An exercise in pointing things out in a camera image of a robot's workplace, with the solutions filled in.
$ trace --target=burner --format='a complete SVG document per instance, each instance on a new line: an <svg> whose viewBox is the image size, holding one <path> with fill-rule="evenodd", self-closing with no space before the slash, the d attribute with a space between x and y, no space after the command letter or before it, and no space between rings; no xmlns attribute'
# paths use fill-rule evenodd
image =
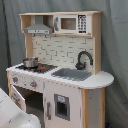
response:
<svg viewBox="0 0 128 128"><path fill-rule="evenodd" d="M34 68L26 68L24 65L21 65L21 66L16 67L16 68L21 69L21 70L26 70L26 71L29 71L29 72L46 73L47 71L50 71L50 70L52 70L56 67L57 66L39 63L38 66L36 66Z"/></svg>

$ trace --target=knob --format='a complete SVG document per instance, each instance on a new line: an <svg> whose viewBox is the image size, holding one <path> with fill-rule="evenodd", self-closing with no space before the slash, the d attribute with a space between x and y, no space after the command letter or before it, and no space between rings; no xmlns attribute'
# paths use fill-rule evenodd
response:
<svg viewBox="0 0 128 128"><path fill-rule="evenodd" d="M32 86L32 87L37 87L36 82L35 82L35 81L33 81L33 82L31 83L31 86Z"/></svg>
<svg viewBox="0 0 128 128"><path fill-rule="evenodd" d="M14 77L14 78L13 78L13 82L14 82L14 83L17 83L17 82L18 82L18 78L17 78L17 77Z"/></svg>

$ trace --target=countertop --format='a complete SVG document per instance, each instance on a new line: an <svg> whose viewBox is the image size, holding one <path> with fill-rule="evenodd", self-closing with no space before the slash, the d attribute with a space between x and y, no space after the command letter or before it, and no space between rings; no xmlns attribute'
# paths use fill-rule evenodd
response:
<svg viewBox="0 0 128 128"><path fill-rule="evenodd" d="M20 66L20 65L22 65L22 64L7 68L6 71L24 73L27 75L43 78L44 80L57 81L57 82L61 82L64 84L68 84L68 85L71 85L74 87L79 87L79 88L84 88L84 89L103 88L103 87L111 85L114 81L114 77L110 73L107 73L104 71L100 71L96 75L91 75L90 77L88 77L84 81L72 81L72 80L67 80L67 79L63 79L63 78L53 77L51 75L51 73L53 73L53 72L55 72L61 68L64 68L64 67L58 66L57 68L55 68L51 71L48 71L44 74L38 74L38 73L28 72L28 71L19 70L19 69L15 68L15 67Z"/></svg>

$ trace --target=door handle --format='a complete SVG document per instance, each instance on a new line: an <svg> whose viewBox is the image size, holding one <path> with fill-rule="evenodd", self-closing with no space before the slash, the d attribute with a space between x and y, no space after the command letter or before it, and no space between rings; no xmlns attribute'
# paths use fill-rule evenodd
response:
<svg viewBox="0 0 128 128"><path fill-rule="evenodd" d="M20 101L20 99L16 96L15 93L12 94L12 98L13 98L14 100L16 100L16 101Z"/></svg>
<svg viewBox="0 0 128 128"><path fill-rule="evenodd" d="M55 30L58 31L58 27L57 27L57 22L58 22L58 17L55 18L54 20L54 27L55 27Z"/></svg>
<svg viewBox="0 0 128 128"><path fill-rule="evenodd" d="M51 115L50 115L50 102L47 103L47 117L48 117L48 120L51 120Z"/></svg>

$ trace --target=sink basin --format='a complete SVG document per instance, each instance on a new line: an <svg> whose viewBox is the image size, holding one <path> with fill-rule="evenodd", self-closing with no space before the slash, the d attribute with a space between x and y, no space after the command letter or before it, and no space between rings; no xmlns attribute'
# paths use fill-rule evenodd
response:
<svg viewBox="0 0 128 128"><path fill-rule="evenodd" d="M84 81L91 75L92 73L87 71L81 71L81 70L75 70L75 69L69 69L69 68L62 68L52 73L52 76L54 77L60 77L64 79L74 80L74 81Z"/></svg>

